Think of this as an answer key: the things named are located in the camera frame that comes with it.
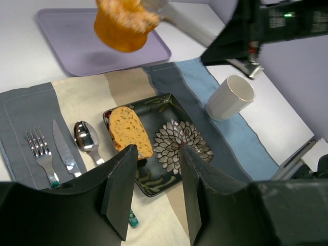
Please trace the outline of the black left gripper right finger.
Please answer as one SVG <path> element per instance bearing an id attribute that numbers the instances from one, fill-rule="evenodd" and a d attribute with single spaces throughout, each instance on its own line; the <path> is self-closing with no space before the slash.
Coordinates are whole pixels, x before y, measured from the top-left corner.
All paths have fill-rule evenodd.
<path id="1" fill-rule="evenodd" d="M 327 245 L 327 179 L 244 184 L 180 147 L 191 245 Z"/>

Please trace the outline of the silver metal tongs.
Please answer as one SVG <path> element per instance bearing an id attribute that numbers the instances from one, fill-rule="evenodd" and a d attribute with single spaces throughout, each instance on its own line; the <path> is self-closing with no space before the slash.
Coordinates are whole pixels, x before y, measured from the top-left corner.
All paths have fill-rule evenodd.
<path id="1" fill-rule="evenodd" d="M 140 3 L 146 10 L 157 14 L 162 21 L 169 23 L 204 46 L 206 50 L 200 57 L 203 65 L 231 65 L 249 79 L 256 79 L 262 72 L 263 67 L 247 56 L 231 57 L 232 54 L 236 53 L 236 48 L 220 45 L 220 35 L 215 36 L 188 15 L 178 11 L 169 1 L 141 1 Z"/>

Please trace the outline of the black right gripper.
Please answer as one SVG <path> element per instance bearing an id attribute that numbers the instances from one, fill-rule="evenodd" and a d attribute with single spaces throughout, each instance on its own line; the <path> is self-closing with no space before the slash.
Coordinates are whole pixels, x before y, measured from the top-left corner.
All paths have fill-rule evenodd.
<path id="1" fill-rule="evenodd" d="M 261 46 L 327 35 L 327 1 L 238 1 L 225 28 L 201 55 L 206 66 L 254 61 Z"/>

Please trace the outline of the yellow bread slice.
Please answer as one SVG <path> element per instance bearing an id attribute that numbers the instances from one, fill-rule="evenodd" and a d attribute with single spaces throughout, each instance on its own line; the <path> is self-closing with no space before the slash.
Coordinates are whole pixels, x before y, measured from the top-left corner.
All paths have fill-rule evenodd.
<path id="1" fill-rule="evenodd" d="M 122 151 L 128 145 L 136 145 L 139 160 L 152 157 L 149 136 L 133 109 L 127 106 L 113 109 L 109 116 L 109 133 L 117 151 Z"/>

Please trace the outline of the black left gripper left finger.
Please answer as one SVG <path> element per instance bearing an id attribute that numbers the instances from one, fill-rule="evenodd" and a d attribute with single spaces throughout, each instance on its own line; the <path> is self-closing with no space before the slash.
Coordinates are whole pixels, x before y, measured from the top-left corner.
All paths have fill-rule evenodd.
<path id="1" fill-rule="evenodd" d="M 137 162 L 137 147 L 129 145 L 56 189 L 2 182 L 1 245 L 120 245 Z"/>

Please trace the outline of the round orange bundt cake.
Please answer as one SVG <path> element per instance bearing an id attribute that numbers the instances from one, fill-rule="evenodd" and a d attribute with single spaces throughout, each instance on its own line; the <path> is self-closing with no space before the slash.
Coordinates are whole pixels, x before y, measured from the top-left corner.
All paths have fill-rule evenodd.
<path id="1" fill-rule="evenodd" d="M 160 23 L 160 17 L 146 10 L 140 1 L 102 0 L 96 4 L 94 31 L 105 45 L 119 52 L 140 50 Z"/>

